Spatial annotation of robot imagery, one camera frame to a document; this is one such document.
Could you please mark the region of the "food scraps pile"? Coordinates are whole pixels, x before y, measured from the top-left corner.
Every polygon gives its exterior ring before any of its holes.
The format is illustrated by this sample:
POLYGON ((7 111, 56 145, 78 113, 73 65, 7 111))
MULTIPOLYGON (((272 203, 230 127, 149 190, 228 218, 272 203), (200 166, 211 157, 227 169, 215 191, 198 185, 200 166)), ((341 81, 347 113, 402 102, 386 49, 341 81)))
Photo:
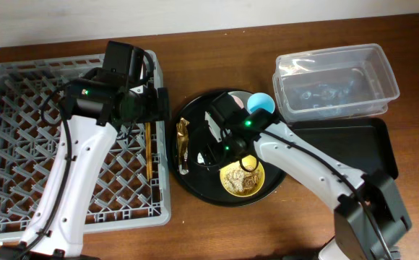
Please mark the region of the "food scraps pile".
POLYGON ((246 172, 241 168, 230 169, 225 176, 225 185, 233 193, 249 193, 257 187, 259 182, 259 170, 246 172))

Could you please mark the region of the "pink cup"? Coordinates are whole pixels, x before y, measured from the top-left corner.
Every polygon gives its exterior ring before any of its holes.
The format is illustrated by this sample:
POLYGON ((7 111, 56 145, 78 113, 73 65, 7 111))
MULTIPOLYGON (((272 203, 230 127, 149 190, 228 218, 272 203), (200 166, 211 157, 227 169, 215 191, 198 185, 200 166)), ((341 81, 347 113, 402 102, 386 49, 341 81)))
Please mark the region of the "pink cup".
POLYGON ((239 97, 234 96, 234 95, 231 95, 231 97, 234 99, 234 101, 236 102, 236 104, 237 104, 240 108, 244 108, 243 101, 242 101, 239 97))

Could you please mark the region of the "yellow bowl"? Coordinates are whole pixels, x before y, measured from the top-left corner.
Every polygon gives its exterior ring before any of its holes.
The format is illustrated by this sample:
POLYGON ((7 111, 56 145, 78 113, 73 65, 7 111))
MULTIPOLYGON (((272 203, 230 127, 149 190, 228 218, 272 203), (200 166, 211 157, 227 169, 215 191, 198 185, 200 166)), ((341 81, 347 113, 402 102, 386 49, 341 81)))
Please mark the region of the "yellow bowl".
POLYGON ((263 165, 252 155, 220 170, 220 182, 231 195, 245 198, 258 193, 264 185, 263 165))

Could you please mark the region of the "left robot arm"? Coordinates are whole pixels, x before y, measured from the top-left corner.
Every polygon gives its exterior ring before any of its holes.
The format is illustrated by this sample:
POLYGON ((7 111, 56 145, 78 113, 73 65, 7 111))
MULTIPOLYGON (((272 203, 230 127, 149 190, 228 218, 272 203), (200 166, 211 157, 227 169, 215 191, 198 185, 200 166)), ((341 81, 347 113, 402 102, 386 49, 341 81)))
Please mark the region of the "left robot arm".
POLYGON ((85 218, 122 126, 167 121, 169 95, 152 51, 109 41, 100 67, 58 88, 61 137, 40 203, 18 245, 0 259, 85 259, 85 218))

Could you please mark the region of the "white napkin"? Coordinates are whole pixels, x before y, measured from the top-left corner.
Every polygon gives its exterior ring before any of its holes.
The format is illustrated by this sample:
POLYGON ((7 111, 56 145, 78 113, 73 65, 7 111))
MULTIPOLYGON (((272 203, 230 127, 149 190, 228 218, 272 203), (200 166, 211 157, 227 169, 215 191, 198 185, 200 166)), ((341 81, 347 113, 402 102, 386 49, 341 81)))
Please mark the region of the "white napkin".
POLYGON ((197 155, 197 163, 200 165, 206 165, 203 155, 199 152, 197 155))

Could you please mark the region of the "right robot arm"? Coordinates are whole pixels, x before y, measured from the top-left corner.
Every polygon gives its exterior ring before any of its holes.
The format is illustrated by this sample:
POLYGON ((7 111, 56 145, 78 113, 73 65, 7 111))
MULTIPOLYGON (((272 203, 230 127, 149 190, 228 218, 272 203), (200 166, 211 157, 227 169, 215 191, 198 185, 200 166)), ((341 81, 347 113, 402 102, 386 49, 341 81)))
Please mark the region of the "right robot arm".
POLYGON ((223 144, 219 168, 253 155, 279 168, 333 212, 334 236, 315 259, 400 259, 397 242, 412 227, 393 177, 367 174, 315 148, 264 108, 241 108, 224 92, 205 119, 223 144))

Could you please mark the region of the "gold foil wrapper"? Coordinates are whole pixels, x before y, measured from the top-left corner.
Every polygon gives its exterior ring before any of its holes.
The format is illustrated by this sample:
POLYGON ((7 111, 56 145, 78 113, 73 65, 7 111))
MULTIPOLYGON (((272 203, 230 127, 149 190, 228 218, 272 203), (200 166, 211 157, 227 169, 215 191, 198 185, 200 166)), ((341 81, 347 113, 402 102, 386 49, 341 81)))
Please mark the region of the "gold foil wrapper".
POLYGON ((189 144, 189 132, 187 129, 188 125, 189 122, 185 118, 180 118, 179 122, 176 124, 178 171, 183 176, 189 173, 189 167, 187 163, 189 144))

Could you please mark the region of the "blue cup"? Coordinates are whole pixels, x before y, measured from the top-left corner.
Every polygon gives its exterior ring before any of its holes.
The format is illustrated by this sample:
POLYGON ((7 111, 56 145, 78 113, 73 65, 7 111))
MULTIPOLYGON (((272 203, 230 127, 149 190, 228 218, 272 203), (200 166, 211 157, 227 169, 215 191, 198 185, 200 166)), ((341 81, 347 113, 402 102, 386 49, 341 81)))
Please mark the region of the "blue cup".
POLYGON ((260 108, 269 113, 274 113, 275 102, 270 95, 263 92, 257 92, 248 98, 246 109, 249 113, 253 113, 260 108))

